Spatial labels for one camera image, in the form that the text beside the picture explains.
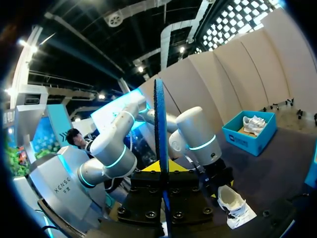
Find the ceiling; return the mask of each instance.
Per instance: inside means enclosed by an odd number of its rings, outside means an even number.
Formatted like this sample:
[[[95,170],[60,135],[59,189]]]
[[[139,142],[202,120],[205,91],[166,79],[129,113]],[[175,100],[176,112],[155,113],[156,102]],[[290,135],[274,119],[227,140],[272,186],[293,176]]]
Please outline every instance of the ceiling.
[[[57,0],[39,23],[43,31],[38,42],[52,37],[34,54],[29,83],[95,95],[74,97],[55,90],[49,96],[49,104],[63,102],[69,114],[80,108],[77,115],[88,117],[92,111],[85,108],[98,108],[122,95],[118,79],[134,89],[160,71],[162,31],[195,19],[201,4],[202,0]],[[204,15],[211,13],[211,6]],[[187,42],[190,31],[185,25],[170,32],[167,66],[195,51],[196,42]],[[98,93],[106,98],[98,100]]]

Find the floor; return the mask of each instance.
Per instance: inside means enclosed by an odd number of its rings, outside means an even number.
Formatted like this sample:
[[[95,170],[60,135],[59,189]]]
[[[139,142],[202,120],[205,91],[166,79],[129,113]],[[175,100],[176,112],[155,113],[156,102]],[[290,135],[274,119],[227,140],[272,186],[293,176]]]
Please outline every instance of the floor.
[[[296,115],[297,109],[294,106],[282,105],[279,110],[276,106],[268,112],[273,112],[276,115],[276,123],[278,127],[299,131],[305,134],[317,135],[317,126],[315,125],[314,114],[304,113],[302,119],[298,119]]]

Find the green plant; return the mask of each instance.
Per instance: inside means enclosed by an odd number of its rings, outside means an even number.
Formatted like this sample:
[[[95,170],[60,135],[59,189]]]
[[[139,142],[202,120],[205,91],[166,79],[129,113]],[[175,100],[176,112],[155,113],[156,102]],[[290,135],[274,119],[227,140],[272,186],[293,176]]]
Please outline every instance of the green plant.
[[[4,151],[6,155],[5,162],[8,165],[12,176],[25,176],[29,173],[29,164],[19,164],[19,149],[11,148],[9,146],[9,138],[7,136],[5,137]]]

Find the black hair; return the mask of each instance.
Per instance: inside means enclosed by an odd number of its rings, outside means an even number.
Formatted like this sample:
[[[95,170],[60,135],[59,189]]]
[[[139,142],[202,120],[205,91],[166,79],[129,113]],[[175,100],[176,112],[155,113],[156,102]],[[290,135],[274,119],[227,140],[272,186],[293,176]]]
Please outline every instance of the black hair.
[[[79,130],[77,130],[75,128],[68,130],[67,135],[66,135],[66,140],[67,140],[68,144],[75,145],[74,137],[76,137],[78,134],[81,134],[81,133],[79,132]]]

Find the beige partition wall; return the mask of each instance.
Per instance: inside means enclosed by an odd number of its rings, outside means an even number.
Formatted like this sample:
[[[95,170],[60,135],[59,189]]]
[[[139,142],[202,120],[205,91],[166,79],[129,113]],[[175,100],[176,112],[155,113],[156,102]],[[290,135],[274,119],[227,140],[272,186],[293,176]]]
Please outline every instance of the beige partition wall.
[[[241,112],[236,92],[223,66],[213,52],[188,57],[204,81],[225,124]]]
[[[158,76],[181,112],[200,106],[214,131],[221,130],[223,122],[218,109],[204,81],[188,58],[169,66],[158,73]]]
[[[258,111],[269,105],[257,68],[239,39],[231,40],[214,53],[226,71],[243,110]]]
[[[301,30],[282,9],[274,10],[262,24],[280,58],[296,108],[316,113],[316,65]]]
[[[238,40],[242,42],[260,75],[269,104],[290,99],[283,67],[264,29],[245,34]]]

